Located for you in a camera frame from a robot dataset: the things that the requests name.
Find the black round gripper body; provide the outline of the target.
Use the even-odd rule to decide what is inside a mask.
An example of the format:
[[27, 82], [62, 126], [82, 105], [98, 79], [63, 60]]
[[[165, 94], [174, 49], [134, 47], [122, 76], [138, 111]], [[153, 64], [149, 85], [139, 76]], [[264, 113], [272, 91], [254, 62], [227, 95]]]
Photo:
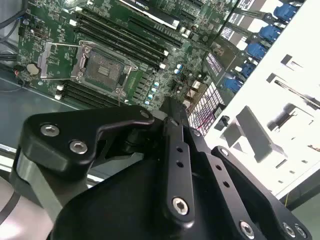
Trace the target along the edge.
[[187, 178], [166, 180], [162, 164], [144, 160], [71, 200], [53, 240], [218, 240], [207, 225], [205, 188], [191, 163]]

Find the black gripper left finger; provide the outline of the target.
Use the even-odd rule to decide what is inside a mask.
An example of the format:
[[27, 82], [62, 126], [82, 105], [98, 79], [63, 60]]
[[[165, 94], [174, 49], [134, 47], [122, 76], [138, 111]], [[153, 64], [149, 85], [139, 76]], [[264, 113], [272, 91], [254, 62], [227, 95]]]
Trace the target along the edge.
[[191, 172], [189, 145], [167, 98], [155, 114], [139, 105], [30, 116], [12, 180], [33, 191], [51, 219], [75, 197], [132, 165], [154, 160], [170, 182]]

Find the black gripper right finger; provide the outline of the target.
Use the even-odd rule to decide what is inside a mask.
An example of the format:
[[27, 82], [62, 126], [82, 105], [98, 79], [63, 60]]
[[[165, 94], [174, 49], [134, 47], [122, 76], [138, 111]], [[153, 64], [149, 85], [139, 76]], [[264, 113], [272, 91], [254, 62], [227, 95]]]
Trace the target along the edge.
[[174, 118], [191, 148], [191, 166], [207, 196], [207, 226], [219, 240], [311, 240], [312, 234], [235, 156], [222, 146], [209, 149], [190, 127], [186, 107], [174, 104]]

